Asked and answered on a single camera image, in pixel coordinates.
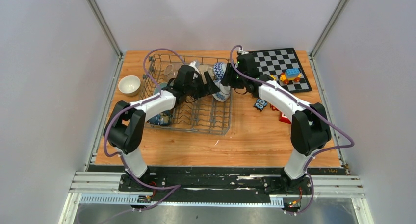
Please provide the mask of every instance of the white wall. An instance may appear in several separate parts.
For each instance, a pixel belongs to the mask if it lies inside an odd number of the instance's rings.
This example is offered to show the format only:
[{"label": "white wall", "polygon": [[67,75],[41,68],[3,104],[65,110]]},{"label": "white wall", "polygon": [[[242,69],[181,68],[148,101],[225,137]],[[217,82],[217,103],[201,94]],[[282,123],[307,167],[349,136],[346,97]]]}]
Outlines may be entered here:
[{"label": "white wall", "polygon": [[120,48],[311,51],[339,0],[96,0]]},{"label": "white wall", "polygon": [[57,223],[115,66],[86,0],[0,0],[0,223]]},{"label": "white wall", "polygon": [[377,224],[416,219],[415,10],[414,0],[350,0],[316,58]]}]

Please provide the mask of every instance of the black and white checkered board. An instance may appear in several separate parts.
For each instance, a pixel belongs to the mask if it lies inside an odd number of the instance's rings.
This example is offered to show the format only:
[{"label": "black and white checkered board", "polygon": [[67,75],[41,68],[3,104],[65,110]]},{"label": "black and white checkered board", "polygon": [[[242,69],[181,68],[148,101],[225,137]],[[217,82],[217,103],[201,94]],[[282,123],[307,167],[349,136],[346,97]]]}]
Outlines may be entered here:
[{"label": "black and white checkered board", "polygon": [[[284,89],[291,93],[312,91],[294,48],[262,50],[249,52],[254,56],[260,74],[273,75]],[[284,84],[279,81],[280,74],[287,69],[299,68],[302,74],[299,82],[289,81]]]}]

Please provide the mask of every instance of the table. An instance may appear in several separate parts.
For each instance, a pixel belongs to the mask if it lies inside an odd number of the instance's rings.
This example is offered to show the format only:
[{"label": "table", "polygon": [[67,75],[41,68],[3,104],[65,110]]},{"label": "table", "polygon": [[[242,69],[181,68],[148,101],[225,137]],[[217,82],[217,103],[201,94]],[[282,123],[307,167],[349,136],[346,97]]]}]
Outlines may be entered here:
[{"label": "table", "polygon": [[[118,81],[127,75],[140,79],[144,74],[143,58],[148,51],[128,51],[126,53]],[[229,51],[179,51],[180,55],[229,58]],[[297,93],[297,97],[316,103],[319,92],[313,77],[308,54],[296,54],[311,84],[312,91]],[[137,101],[138,96],[127,97],[118,88],[114,92],[110,111],[120,100]],[[140,149],[145,162],[150,166],[230,166],[230,167],[283,167],[293,150],[290,142],[290,125],[279,121],[279,112],[270,107],[260,112],[253,108],[256,101],[251,95],[233,94],[231,127],[225,135],[209,135],[146,128]],[[331,140],[326,147],[331,147]],[[108,146],[110,153],[115,149]],[[108,158],[103,151],[103,140],[95,161],[96,165],[121,165],[118,156]],[[320,154],[311,167],[340,167],[335,150]]]}]

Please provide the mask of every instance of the dish rack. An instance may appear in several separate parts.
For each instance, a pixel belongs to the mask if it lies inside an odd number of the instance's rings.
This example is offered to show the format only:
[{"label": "dish rack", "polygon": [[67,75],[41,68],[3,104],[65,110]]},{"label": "dish rack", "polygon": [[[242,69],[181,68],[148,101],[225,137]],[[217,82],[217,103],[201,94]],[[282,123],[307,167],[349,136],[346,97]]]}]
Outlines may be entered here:
[{"label": "dish rack", "polygon": [[[201,64],[214,65],[217,62],[228,64],[228,59],[214,57],[181,56],[185,63],[199,61]],[[182,63],[175,55],[155,54],[149,58],[149,73],[158,83],[165,82],[163,71],[169,64]],[[149,77],[143,75],[143,89],[139,99],[153,95],[156,84]],[[194,100],[188,97],[186,102],[175,107],[172,113],[170,126],[158,126],[146,123],[145,127],[165,130],[196,132],[224,135],[230,129],[231,123],[231,98],[225,102],[217,101],[212,95]]]}]

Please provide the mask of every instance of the toy truck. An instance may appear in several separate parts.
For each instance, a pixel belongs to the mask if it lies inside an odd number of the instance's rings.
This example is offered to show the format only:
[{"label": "toy truck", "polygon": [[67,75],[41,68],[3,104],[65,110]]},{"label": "toy truck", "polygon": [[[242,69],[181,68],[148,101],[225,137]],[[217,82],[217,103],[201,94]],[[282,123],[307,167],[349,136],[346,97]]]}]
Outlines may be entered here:
[{"label": "toy truck", "polygon": [[300,73],[300,70],[298,68],[287,69],[284,73],[280,75],[279,80],[282,81],[284,84],[289,84],[289,81],[291,80],[299,82],[300,77],[302,77],[302,74]]}]

